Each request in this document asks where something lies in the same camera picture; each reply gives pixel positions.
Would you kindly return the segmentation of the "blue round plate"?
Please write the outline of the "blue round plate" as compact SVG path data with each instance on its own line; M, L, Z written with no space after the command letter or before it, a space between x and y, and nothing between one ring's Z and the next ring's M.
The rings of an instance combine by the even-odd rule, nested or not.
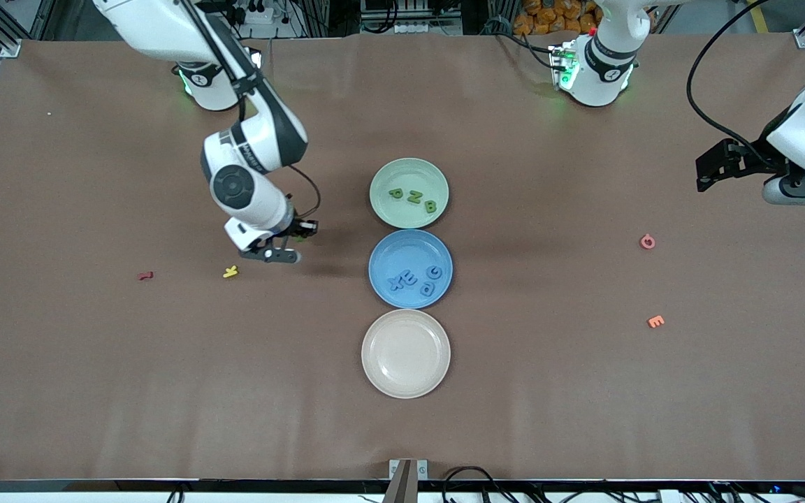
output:
M430 266L443 268L443 277L431 280L425 275ZM418 282L399 291L389 290L389 278L411 270ZM448 247L433 233L418 229L389 233L377 243L368 259L368 281L377 296L399 309L424 309L434 305L450 289L454 262ZM435 282L435 294L422 296L419 289L426 281Z

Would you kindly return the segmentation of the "green round plate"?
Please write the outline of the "green round plate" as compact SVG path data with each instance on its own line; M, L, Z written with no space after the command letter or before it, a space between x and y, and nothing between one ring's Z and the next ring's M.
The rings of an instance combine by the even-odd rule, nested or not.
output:
M389 190L402 188L406 192L420 191L421 204L396 201ZM431 226L447 210L451 196L449 182L433 163L418 157L403 157L380 168L371 180L368 198L374 213L387 225L399 229L420 229ZM437 211L428 214L425 201L435 201Z

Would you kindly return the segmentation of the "beige round plate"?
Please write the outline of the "beige round plate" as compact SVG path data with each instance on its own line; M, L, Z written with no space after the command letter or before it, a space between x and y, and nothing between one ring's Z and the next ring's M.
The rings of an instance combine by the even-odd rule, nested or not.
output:
M447 375L451 342L442 324L428 313L396 309L367 329L361 364L370 384L387 397L421 398Z

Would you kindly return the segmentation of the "orange snack bags pile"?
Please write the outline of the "orange snack bags pile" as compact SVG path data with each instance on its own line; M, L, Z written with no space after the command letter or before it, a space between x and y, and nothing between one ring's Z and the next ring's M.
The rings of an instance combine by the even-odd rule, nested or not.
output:
M593 0L521 0L512 33L517 37L557 31L591 34L603 18L603 10Z

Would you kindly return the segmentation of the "white power strip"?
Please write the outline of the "white power strip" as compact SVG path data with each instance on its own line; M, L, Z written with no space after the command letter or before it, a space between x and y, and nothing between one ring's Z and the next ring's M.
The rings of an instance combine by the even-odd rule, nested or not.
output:
M226 2L228 19L237 26L272 24L275 18L275 9L266 0L226 0Z

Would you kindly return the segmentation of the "grey metal bracket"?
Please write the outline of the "grey metal bracket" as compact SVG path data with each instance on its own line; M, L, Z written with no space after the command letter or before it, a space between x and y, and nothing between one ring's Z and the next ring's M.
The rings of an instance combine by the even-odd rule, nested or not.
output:
M415 472L416 477L420 481L425 481L429 479L429 465L426 459L390 459L389 460L389 475L387 478L392 479L393 475L396 474L397 469L404 463L408 462L409 468L411 472Z

